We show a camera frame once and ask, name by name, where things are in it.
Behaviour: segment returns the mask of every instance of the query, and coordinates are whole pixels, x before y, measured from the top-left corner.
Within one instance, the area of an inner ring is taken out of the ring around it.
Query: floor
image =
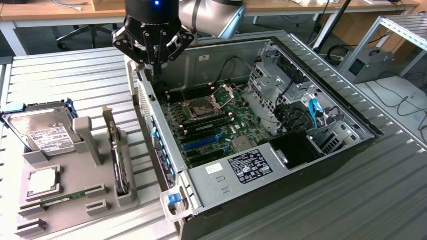
[[[272,30],[284,30],[288,34],[293,34],[297,36],[299,39],[307,43],[309,35],[313,31],[315,22],[312,21],[312,15],[296,15],[296,16],[263,16],[259,19],[259,24],[253,25],[253,17],[245,17],[243,20],[243,24],[239,28],[240,33],[253,33],[253,32],[267,32]],[[104,26],[105,28],[112,30],[112,25]],[[60,26],[57,27],[58,32],[61,35],[68,34],[73,31],[72,26]],[[26,52],[29,55],[36,54],[46,54],[46,53],[57,53],[62,52],[64,50],[57,48],[56,38],[52,32],[50,27],[28,27],[28,28],[18,28],[17,34],[21,39],[22,45],[26,48]],[[316,38],[317,34],[315,33],[311,37],[309,42],[312,42]],[[92,48],[92,40],[91,34],[87,32],[73,39],[65,41],[67,48],[72,51],[75,50],[85,50]],[[344,42],[335,37],[333,35],[329,36],[324,47],[321,48],[321,54],[325,54],[331,46],[344,44]],[[111,36],[103,32],[97,34],[96,37],[96,47],[105,48],[112,46],[112,39]],[[8,45],[8,42],[4,36],[0,33],[0,58],[1,57],[10,57],[13,56],[13,51]],[[403,65],[393,65],[388,69],[392,73],[399,73],[404,68]],[[408,80],[415,84],[417,88],[420,88],[427,93],[427,56],[421,61],[419,61],[417,65],[412,68],[409,73],[412,73]]]

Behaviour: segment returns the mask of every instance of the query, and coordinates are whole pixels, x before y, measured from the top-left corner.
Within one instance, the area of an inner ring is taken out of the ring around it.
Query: metal rack
[[[368,30],[357,48],[355,49],[351,56],[348,56],[344,62],[340,64],[337,71],[344,73],[349,67],[352,66],[360,51],[367,47],[369,40],[379,27],[385,27],[389,31],[403,37],[407,41],[409,41],[413,45],[416,45],[423,51],[412,60],[412,62],[407,65],[404,70],[400,73],[400,76],[404,76],[413,65],[419,62],[419,60],[425,55],[427,51],[427,16],[421,14],[416,15],[399,15],[399,16],[380,16],[371,29]]]

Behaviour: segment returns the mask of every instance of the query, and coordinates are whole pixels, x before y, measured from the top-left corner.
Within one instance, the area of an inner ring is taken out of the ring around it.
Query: hard disk label
[[[65,127],[54,127],[26,133],[42,153],[72,148],[73,141]]]
[[[240,183],[247,184],[273,172],[259,150],[228,159]]]

